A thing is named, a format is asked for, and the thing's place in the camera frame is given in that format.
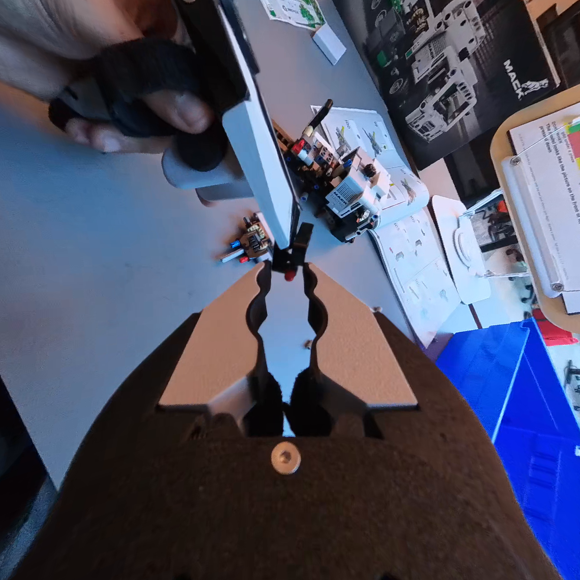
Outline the green white sticker sheet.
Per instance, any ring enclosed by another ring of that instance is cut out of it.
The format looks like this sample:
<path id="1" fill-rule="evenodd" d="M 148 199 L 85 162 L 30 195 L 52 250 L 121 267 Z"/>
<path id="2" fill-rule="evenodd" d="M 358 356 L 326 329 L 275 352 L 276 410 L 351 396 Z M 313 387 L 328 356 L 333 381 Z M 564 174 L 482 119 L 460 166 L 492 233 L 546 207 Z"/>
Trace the green white sticker sheet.
<path id="1" fill-rule="evenodd" d="M 326 18 L 318 1 L 261 1 L 269 19 L 315 31 Z"/>

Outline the small white box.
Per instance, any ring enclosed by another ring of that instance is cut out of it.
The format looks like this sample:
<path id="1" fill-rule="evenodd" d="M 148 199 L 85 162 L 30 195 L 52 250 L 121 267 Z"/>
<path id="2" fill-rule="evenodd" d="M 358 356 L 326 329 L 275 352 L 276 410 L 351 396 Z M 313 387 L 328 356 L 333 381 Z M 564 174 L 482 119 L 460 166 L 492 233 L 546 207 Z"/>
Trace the small white box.
<path id="1" fill-rule="evenodd" d="M 328 23 L 318 27 L 311 38 L 331 65 L 335 66 L 346 52 L 346 47 Z"/>

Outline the lego instruction booklet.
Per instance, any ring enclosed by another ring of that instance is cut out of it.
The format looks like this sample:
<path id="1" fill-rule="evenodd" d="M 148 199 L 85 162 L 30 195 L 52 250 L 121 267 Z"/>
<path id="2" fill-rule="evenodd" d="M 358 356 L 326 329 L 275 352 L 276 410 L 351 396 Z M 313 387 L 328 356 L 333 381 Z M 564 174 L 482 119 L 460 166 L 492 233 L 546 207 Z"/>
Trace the lego instruction booklet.
<path id="1" fill-rule="evenodd" d="M 379 161 L 372 192 L 383 194 L 382 211 L 378 225 L 363 234 L 371 237 L 417 340 L 428 347 L 460 304 L 426 211 L 428 189 L 395 149 L 377 111 L 335 108 L 355 120 L 363 148 Z"/>

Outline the blue plastic bin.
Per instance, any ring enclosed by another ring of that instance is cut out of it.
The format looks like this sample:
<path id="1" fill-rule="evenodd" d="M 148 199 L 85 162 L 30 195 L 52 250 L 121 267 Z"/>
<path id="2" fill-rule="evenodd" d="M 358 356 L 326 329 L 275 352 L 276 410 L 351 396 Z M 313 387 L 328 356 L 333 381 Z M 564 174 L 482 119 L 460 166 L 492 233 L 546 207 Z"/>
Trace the blue plastic bin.
<path id="1" fill-rule="evenodd" d="M 546 554 L 579 579 L 579 424 L 537 323 L 457 332 L 436 365 L 482 423 Z"/>

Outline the red bag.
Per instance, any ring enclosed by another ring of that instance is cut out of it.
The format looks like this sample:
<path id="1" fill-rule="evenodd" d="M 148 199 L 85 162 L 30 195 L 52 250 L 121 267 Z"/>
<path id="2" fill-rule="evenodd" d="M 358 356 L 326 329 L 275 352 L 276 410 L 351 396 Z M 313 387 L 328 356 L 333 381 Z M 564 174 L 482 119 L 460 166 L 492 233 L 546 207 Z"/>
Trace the red bag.
<path id="1" fill-rule="evenodd" d="M 533 308 L 532 315 L 547 347 L 579 344 L 579 339 L 572 332 L 555 326 L 546 318 L 540 308 Z"/>

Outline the white lego truck model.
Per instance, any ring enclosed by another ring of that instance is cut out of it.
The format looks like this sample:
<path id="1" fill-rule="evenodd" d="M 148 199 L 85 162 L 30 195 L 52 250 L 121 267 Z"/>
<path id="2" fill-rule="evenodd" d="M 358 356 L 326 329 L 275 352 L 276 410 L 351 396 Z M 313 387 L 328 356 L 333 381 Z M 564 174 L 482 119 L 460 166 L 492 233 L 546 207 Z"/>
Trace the white lego truck model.
<path id="1" fill-rule="evenodd" d="M 363 148 L 353 118 L 344 118 L 331 99 L 318 107 L 302 135 L 291 137 L 272 120 L 279 149 L 301 202 L 311 201 L 332 235 L 353 243 L 378 225 L 382 193 L 373 193 L 379 161 Z"/>

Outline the person's left hand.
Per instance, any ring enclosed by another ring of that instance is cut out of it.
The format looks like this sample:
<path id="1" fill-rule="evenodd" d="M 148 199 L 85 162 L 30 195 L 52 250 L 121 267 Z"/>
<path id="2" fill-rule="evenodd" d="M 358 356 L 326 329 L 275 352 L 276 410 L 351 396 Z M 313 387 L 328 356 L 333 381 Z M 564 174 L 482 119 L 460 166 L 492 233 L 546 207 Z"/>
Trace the person's left hand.
<path id="1" fill-rule="evenodd" d="M 172 1 L 1 1 L 1 83 L 48 103 L 82 61 L 110 45 L 148 35 L 183 42 Z M 214 113 L 198 96 L 162 90 L 144 103 L 178 130 L 200 134 Z M 127 137 L 110 124 L 70 119 L 72 141 L 103 153 L 159 154 L 170 138 Z"/>

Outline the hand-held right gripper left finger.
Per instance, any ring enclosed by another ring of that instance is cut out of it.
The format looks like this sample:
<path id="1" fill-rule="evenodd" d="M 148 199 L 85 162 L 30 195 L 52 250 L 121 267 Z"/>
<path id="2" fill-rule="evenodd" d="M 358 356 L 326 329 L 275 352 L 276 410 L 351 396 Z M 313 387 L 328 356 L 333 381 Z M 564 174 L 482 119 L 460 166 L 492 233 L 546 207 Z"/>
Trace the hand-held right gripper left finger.
<path id="1" fill-rule="evenodd" d="M 272 264 L 260 262 L 200 312 L 158 402 L 162 410 L 229 414 L 242 426 L 269 381 L 259 329 L 271 281 Z"/>

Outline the black lego set box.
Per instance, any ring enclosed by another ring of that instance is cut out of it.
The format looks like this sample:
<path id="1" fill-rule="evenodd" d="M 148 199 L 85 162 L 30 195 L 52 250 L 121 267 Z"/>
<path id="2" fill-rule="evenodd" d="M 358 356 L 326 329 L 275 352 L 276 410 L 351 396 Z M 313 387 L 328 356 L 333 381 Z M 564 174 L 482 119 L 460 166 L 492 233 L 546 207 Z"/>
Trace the black lego set box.
<path id="1" fill-rule="evenodd" d="M 417 168 L 561 84 L 524 1 L 334 1 Z"/>

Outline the small lego gear assembly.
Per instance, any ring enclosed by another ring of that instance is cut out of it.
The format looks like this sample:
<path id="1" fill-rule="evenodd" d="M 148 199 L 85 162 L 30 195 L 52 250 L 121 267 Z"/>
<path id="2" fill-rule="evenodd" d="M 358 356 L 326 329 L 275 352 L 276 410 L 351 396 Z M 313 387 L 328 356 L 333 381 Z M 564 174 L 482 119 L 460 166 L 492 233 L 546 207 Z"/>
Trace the small lego gear assembly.
<path id="1" fill-rule="evenodd" d="M 274 237 L 265 221 L 262 212 L 256 212 L 250 217 L 243 218 L 243 227 L 240 235 L 230 242 L 230 249 L 219 261 L 224 264 L 238 261 L 241 264 L 258 264 L 264 261 L 272 261 L 274 250 Z"/>

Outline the black lego angle beam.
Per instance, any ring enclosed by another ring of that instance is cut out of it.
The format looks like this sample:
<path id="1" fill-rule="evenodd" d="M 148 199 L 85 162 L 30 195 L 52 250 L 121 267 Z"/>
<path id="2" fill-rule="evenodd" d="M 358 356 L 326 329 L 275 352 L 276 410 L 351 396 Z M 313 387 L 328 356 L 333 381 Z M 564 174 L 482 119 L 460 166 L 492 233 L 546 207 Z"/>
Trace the black lego angle beam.
<path id="1" fill-rule="evenodd" d="M 272 251 L 272 272 L 280 273 L 286 281 L 293 281 L 298 269 L 306 261 L 306 252 L 313 233 L 314 224 L 303 222 L 297 229 L 294 241 L 287 248 L 280 248 L 274 243 Z"/>

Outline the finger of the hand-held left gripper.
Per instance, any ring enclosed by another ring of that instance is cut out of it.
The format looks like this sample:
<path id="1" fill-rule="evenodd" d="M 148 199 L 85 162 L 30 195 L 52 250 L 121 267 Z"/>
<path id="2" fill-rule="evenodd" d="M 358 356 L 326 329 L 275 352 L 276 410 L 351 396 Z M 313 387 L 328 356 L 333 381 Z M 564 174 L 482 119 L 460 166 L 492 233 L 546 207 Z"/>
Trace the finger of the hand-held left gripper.
<path id="1" fill-rule="evenodd" d="M 222 124 L 274 241 L 289 248 L 295 193 L 269 116 L 258 100 L 245 100 L 223 114 Z"/>

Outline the document holder stand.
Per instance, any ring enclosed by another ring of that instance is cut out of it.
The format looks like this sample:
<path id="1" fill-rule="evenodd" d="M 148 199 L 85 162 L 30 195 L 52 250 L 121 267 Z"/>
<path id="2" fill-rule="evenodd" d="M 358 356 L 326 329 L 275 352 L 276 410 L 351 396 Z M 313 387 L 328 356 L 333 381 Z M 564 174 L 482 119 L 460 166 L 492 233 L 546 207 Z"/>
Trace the document holder stand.
<path id="1" fill-rule="evenodd" d="M 477 243 L 470 220 L 477 210 L 502 195 L 511 217 L 514 235 L 527 265 L 527 271 L 523 275 L 528 274 L 531 277 L 540 309 L 546 318 L 555 324 L 555 326 L 578 334 L 579 314 L 566 315 L 561 302 L 558 299 L 546 297 L 540 289 L 539 278 L 531 260 L 525 233 L 508 185 L 506 170 L 502 166 L 504 160 L 511 158 L 514 154 L 508 135 L 511 128 L 536 120 L 537 118 L 559 111 L 575 103 L 579 103 L 579 85 L 575 85 L 514 113 L 500 125 L 491 140 L 489 154 L 498 179 L 499 188 L 492 191 L 473 207 L 465 209 L 460 214 L 459 209 L 452 209 L 453 202 L 451 201 L 445 201 L 437 195 L 432 198 L 432 201 L 435 202 L 434 213 L 436 215 L 436 223 L 439 227 L 440 238 L 443 242 L 446 258 L 451 268 L 457 290 L 460 292 L 466 289 L 471 282 L 501 276 L 501 274 L 491 272 L 484 265 L 482 250 Z"/>

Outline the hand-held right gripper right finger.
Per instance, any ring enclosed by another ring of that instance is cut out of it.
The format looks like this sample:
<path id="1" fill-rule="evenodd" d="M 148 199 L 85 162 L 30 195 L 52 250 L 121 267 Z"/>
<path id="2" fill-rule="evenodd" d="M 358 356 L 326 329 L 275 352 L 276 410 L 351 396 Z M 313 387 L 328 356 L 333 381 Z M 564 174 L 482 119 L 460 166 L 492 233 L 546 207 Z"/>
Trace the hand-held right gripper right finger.
<path id="1" fill-rule="evenodd" d="M 303 267 L 315 338 L 309 371 L 323 408 L 415 408 L 414 395 L 369 306 L 313 263 Z"/>

